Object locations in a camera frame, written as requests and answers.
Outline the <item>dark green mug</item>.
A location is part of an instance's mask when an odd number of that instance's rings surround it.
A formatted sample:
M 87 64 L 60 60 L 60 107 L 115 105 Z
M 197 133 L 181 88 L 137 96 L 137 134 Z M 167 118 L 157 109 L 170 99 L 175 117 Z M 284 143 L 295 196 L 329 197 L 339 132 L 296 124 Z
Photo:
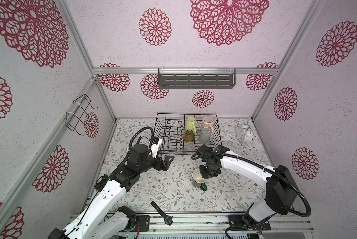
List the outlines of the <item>dark green mug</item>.
M 200 169 L 197 168 L 192 173 L 192 185 L 202 191 L 207 191 L 206 179 L 201 176 Z

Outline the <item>clear glass cup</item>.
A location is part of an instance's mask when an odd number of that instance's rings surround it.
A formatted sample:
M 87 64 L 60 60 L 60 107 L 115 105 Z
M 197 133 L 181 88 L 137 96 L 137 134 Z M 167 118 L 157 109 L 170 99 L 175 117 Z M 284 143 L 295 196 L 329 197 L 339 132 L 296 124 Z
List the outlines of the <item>clear glass cup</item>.
M 189 141 L 185 145 L 185 151 L 192 151 L 195 149 L 195 143 L 193 141 Z

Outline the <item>amber glass cup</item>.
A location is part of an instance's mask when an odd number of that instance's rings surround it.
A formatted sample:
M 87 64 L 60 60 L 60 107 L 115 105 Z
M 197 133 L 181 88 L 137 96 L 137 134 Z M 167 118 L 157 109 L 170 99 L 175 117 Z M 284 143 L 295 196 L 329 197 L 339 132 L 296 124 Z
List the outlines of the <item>amber glass cup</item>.
M 194 141 L 195 141 L 195 133 L 191 129 L 187 130 L 184 134 L 184 142 L 188 143 Z

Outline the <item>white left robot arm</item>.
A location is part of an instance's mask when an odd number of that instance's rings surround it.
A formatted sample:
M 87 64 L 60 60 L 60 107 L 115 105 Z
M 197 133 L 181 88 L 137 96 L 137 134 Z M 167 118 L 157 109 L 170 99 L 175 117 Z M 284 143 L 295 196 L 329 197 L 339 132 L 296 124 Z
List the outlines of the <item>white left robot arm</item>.
M 110 175 L 103 175 L 97 183 L 95 194 L 86 209 L 64 229 L 54 229 L 50 239 L 109 239 L 122 230 L 135 226 L 136 212 L 126 206 L 118 209 L 114 216 L 104 217 L 117 201 L 138 183 L 140 175 L 150 169 L 167 171 L 174 156 L 164 158 L 157 155 L 156 145 L 136 144 L 128 150 L 126 158 Z

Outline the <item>white cup grey handle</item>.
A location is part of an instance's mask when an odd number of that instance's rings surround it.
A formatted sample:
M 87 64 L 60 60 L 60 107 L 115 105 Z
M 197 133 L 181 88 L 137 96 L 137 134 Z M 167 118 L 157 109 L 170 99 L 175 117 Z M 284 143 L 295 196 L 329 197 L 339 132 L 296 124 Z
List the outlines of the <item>white cup grey handle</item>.
M 208 144 L 210 143 L 211 141 L 211 134 L 212 134 L 212 130 L 211 128 L 209 127 L 203 127 L 201 132 L 200 132 L 200 135 L 199 135 L 199 141 L 202 143 L 202 144 Z

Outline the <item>pink tall mug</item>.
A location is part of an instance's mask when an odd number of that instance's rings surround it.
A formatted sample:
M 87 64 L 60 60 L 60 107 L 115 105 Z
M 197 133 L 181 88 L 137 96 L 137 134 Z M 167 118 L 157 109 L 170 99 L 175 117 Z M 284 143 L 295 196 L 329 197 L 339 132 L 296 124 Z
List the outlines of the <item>pink tall mug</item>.
M 201 129 L 203 129 L 204 127 L 208 127 L 211 130 L 211 134 L 214 134 L 214 130 L 215 130 L 214 124 L 215 124 L 214 117 L 211 115 L 205 115 L 202 119 Z

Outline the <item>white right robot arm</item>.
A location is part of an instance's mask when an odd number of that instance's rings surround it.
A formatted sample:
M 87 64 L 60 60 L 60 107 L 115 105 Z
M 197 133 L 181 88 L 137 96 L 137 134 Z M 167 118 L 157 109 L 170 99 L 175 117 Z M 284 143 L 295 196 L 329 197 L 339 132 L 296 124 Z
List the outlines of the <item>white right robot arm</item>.
M 306 205 L 305 213 L 292 209 L 295 199 L 304 197 L 290 171 L 282 165 L 265 166 L 244 158 L 227 147 L 212 149 L 205 144 L 191 158 L 200 158 L 204 162 L 199 166 L 200 175 L 204 179 L 215 178 L 221 174 L 222 169 L 229 169 L 251 179 L 263 189 L 262 199 L 249 206 L 246 213 L 237 220 L 237 225 L 230 226 L 226 232 L 232 229 L 263 229 L 264 223 L 276 214 L 287 215 L 291 212 L 298 216 L 309 216 L 309 204 Z

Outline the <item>light green mug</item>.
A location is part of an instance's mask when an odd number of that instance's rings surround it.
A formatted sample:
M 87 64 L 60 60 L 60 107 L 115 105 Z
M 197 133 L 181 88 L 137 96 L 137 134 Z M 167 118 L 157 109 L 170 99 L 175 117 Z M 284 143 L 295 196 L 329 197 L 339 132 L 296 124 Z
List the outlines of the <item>light green mug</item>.
M 185 122 L 185 132 L 191 130 L 194 134 L 196 134 L 196 119 L 193 116 L 189 116 Z

